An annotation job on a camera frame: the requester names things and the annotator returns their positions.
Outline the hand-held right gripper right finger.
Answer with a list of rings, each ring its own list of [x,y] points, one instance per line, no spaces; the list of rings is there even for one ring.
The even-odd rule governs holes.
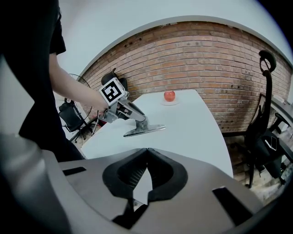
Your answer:
[[[212,192],[227,188],[252,214],[263,208],[248,188],[219,168],[179,154],[158,150],[179,162],[188,174],[184,188],[172,199],[151,202],[135,224],[139,234],[219,234],[235,227]]]

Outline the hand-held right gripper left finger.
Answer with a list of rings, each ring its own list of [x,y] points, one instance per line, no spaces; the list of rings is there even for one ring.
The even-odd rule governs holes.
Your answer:
[[[60,163],[77,194],[104,218],[113,222],[136,222],[147,209],[135,206],[133,191],[144,174],[147,149]]]

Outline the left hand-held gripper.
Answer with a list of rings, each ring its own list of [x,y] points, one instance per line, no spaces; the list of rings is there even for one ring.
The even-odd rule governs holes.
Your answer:
[[[104,122],[112,123],[118,119],[118,103],[128,98],[128,91],[125,90],[117,77],[113,77],[99,89],[99,93],[108,105],[107,110],[103,112],[103,116],[100,119]],[[127,108],[131,119],[145,121],[145,114],[134,103],[128,102]]]

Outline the person's left forearm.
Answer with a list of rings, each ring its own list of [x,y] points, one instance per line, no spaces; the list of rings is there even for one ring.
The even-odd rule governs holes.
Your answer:
[[[49,55],[49,76],[53,91],[62,97],[92,106],[100,112],[108,108],[99,92],[81,84],[60,67],[55,53]]]

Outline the person's left hand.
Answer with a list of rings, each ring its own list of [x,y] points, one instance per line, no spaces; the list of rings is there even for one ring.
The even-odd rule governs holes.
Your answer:
[[[116,114],[117,114],[119,119],[127,120],[127,119],[130,119],[132,111],[127,109],[127,108],[125,108],[124,106],[119,106],[116,109]]]

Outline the red apple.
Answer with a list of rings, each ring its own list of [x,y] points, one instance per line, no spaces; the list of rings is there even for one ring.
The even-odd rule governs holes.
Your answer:
[[[164,92],[163,96],[166,102],[173,102],[176,98],[176,94],[173,90]]]

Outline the large black padded office chair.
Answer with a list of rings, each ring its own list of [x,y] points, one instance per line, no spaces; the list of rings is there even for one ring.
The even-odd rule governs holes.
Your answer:
[[[116,77],[118,79],[118,81],[122,84],[122,86],[124,87],[125,91],[128,91],[128,84],[127,84],[126,78],[124,78],[124,77],[119,78],[118,75],[115,73],[115,70],[116,70],[116,68],[113,68],[110,72],[108,72],[107,74],[105,74],[101,78],[102,86],[104,86],[112,78]]]

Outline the white table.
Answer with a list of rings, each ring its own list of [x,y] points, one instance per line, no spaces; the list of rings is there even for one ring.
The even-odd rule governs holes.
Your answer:
[[[232,166],[221,131],[208,107],[195,90],[176,91],[176,105],[164,105],[162,93],[140,96],[135,104],[150,124],[164,130],[132,137],[124,134],[135,127],[134,120],[105,124],[82,147],[88,159],[110,156],[135,148],[156,148],[201,160],[232,176]]]

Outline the small black swivel chair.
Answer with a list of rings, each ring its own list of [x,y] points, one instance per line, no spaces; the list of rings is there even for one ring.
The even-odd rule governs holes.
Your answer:
[[[77,138],[82,136],[85,140],[86,138],[82,134],[83,125],[85,128],[89,128],[89,125],[82,118],[80,112],[77,110],[74,104],[64,102],[59,107],[59,117],[65,122],[64,127],[70,132],[78,131],[74,138],[75,143],[77,143]]]

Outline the black floor fan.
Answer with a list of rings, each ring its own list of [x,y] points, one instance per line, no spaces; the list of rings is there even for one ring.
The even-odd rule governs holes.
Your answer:
[[[73,74],[73,73],[69,73],[69,75],[71,77],[73,77],[75,80],[77,80],[79,83],[81,83],[82,85],[90,88],[89,83],[81,76],[79,76],[77,74]],[[86,105],[86,104],[83,104],[80,102],[76,102],[76,101],[73,101],[73,100],[67,99],[67,98],[64,98],[64,101],[69,104],[74,104],[77,107],[78,111],[80,112],[80,114],[84,120],[88,121],[90,119],[89,116],[92,112],[92,106],[89,106],[89,105]]]

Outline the black mesh office chair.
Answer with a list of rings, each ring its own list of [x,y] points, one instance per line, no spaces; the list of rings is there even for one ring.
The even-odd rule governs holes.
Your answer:
[[[293,151],[280,140],[270,129],[268,123],[270,119],[271,99],[272,99],[272,77],[271,73],[276,68],[276,59],[272,53],[267,50],[261,50],[260,56],[260,70],[262,75],[266,78],[266,99],[264,103],[264,110],[259,106],[256,119],[248,126],[244,135],[244,144],[250,156],[248,159],[250,181],[246,186],[252,187],[254,178],[254,168],[262,171],[261,167],[265,167],[270,175],[279,179],[284,185],[286,181],[282,179],[281,164],[282,156],[286,156],[291,163],[293,163]],[[277,139],[277,150],[271,150],[265,143],[266,136],[273,136]]]

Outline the black phone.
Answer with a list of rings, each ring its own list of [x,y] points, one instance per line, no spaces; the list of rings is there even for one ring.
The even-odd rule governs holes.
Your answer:
[[[271,149],[276,151],[277,150],[277,139],[273,136],[266,136],[265,137],[266,145]]]

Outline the person's black clothing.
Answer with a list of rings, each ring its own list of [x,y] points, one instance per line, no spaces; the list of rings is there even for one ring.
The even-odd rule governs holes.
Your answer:
[[[0,1],[0,54],[34,100],[19,134],[58,162],[83,159],[65,136],[49,77],[49,55],[65,50],[59,0]]]

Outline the grey top desk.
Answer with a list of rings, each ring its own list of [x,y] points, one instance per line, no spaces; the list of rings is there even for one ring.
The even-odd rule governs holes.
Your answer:
[[[280,101],[280,99],[273,96],[271,99],[271,107],[283,117],[287,117],[293,121],[293,104],[288,103],[286,100]]]

